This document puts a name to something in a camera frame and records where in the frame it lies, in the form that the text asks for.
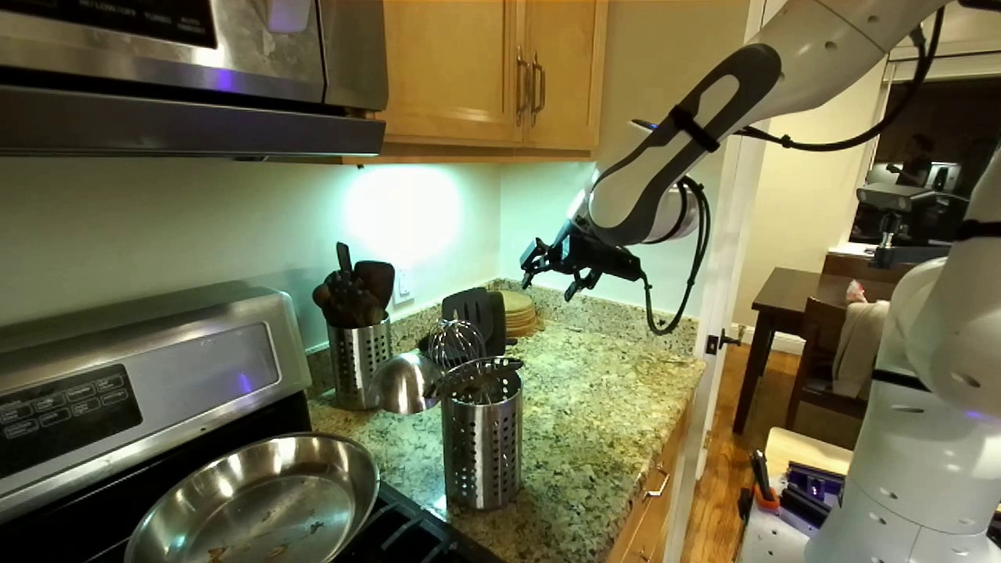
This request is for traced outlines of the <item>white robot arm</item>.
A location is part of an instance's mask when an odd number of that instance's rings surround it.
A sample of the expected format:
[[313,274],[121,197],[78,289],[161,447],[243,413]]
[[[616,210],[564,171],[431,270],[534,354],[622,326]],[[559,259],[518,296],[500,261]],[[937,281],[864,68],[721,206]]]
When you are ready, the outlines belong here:
[[939,50],[925,21],[945,26],[948,2],[999,10],[999,0],[784,0],[741,46],[712,63],[646,133],[583,186],[553,240],[534,236],[523,256],[523,281],[541,271],[571,279],[564,296],[593,289],[604,274],[650,284],[634,245],[660,245],[687,230],[707,235],[705,193],[693,170],[731,133],[794,151],[841,151],[875,133],[794,140],[767,133],[765,117],[813,110],[896,46],[920,54],[920,83]]

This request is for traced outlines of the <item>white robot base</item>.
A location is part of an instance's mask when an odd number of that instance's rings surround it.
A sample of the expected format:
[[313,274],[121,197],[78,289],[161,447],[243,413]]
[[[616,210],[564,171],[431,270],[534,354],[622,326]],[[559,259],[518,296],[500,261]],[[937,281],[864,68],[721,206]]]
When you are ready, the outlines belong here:
[[948,252],[893,289],[868,413],[830,515],[751,506],[738,563],[1001,563],[1001,151]]

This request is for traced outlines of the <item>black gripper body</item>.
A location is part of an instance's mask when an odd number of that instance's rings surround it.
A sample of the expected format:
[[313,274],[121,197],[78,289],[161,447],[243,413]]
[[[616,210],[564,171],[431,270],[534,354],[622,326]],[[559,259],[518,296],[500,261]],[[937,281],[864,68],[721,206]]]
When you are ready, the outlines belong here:
[[559,256],[567,259],[567,274],[579,270],[602,270],[604,274],[616,274],[626,281],[637,281],[646,274],[642,259],[633,256],[626,247],[604,245],[602,236],[589,235],[577,222],[567,222],[556,235]]

